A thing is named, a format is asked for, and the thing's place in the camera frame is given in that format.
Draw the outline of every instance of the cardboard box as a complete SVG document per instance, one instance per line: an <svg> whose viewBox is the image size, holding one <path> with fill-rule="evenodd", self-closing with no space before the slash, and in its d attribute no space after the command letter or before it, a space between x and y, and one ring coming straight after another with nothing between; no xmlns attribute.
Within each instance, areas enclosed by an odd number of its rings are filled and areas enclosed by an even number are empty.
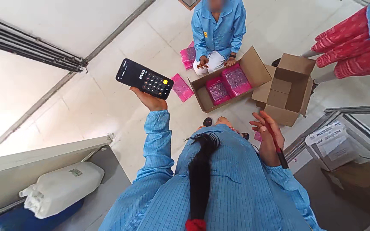
<svg viewBox="0 0 370 231"><path fill-rule="evenodd" d="M213 111L217 108L220 108L226 104L232 103L239 98L251 94L253 89L255 87L259 87L262 84L269 82L272 80L272 77L268 73L268 71L265 68L265 65L261 61L261 58L259 57L258 53L255 51L254 47L252 46L249 48L249 50L245 53L245 55L242 56L242 58L238 61L241 69L243 70L246 78L248 79L249 83L252 86L252 89L249 90L248 92L245 92L235 98L232 98L228 100L225 103L219 104L217 106L214 106L211 98L209 96L209 93L205 87L205 83L208 80L211 80L213 78L216 78L221 75L223 69L215 71L214 73L211 73L209 75L206 75L202 78L199 78L195 81L189 81L191 83L192 90L195 93L195 96L197 97L199 106L201 106L201 109L203 112L210 112Z"/></svg>
<svg viewBox="0 0 370 231"><path fill-rule="evenodd" d="M278 67L266 65L272 81L254 89L252 99L278 124L292 127L305 116L311 97L315 60L283 54Z"/></svg>
<svg viewBox="0 0 370 231"><path fill-rule="evenodd" d="M370 214L370 160L350 162L333 172L321 171L335 194Z"/></svg>
<svg viewBox="0 0 370 231"><path fill-rule="evenodd" d="M305 143L312 158L326 171L333 171L359 157L345 125L340 121L334 121L311 133Z"/></svg>

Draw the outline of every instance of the smartphone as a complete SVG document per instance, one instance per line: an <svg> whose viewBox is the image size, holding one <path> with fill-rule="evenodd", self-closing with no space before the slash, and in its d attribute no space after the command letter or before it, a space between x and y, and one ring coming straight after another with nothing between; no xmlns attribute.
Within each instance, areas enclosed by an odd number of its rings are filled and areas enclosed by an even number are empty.
<svg viewBox="0 0 370 231"><path fill-rule="evenodd" d="M127 58L122 61L116 80L163 100L168 98L173 86L171 79Z"/></svg>

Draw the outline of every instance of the white wall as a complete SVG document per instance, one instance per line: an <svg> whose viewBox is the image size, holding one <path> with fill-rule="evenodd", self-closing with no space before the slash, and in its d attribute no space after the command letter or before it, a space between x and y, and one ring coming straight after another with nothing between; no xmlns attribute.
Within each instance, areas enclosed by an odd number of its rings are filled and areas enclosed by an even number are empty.
<svg viewBox="0 0 370 231"><path fill-rule="evenodd" d="M145 0L0 0L0 19L86 57Z"/></svg>
<svg viewBox="0 0 370 231"><path fill-rule="evenodd" d="M87 56L145 0L0 0L0 20ZM0 50L0 136L68 71Z"/></svg>

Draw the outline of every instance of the open cardboard box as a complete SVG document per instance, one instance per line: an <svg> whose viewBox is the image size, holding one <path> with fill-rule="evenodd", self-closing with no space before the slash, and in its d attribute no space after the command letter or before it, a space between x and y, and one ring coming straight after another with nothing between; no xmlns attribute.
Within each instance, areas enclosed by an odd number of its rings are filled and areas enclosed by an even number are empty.
<svg viewBox="0 0 370 231"><path fill-rule="evenodd" d="M254 89L252 99L278 124L292 127L305 116L311 97L315 60L283 54L278 67L266 65L272 81Z"/></svg>
<svg viewBox="0 0 370 231"><path fill-rule="evenodd" d="M251 84L252 89L217 106L213 105L213 102L209 96L209 92L206 89L205 84L208 80L220 76L225 68L215 71L214 73L211 73L209 75L203 76L192 82L189 81L188 79L188 81L191 83L192 90L194 91L195 96L197 97L198 103L201 106L203 112L208 113L226 104L232 103L247 94L251 94L255 87L259 87L262 84L272 80L272 77L266 70L265 65L261 61L261 58L255 51L253 46L249 48L245 55L243 55L240 60L236 61L236 63L239 63L246 78Z"/></svg>

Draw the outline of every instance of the black hair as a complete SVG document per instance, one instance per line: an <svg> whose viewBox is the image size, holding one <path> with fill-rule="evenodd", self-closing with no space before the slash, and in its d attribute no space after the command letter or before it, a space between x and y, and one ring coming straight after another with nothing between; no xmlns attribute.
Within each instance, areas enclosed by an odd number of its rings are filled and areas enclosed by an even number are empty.
<svg viewBox="0 0 370 231"><path fill-rule="evenodd" d="M218 136L213 132L206 132L190 137L192 144L199 143L201 149L188 166L189 183L191 186L191 220L203 219L208 205L210 191L210 160L213 153L221 145Z"/></svg>

